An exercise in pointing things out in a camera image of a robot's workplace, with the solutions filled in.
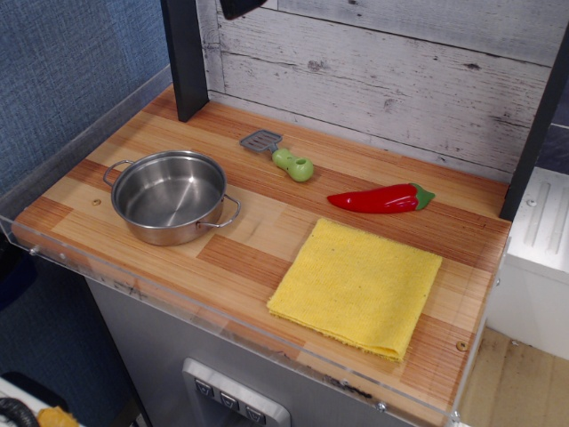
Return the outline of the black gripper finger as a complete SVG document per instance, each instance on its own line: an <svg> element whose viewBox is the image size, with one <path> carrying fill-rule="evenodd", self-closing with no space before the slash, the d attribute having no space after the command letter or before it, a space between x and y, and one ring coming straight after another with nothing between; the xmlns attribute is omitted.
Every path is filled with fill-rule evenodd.
<svg viewBox="0 0 569 427"><path fill-rule="evenodd" d="M220 0L223 16L226 20L242 17L263 5L263 0Z"/></svg>

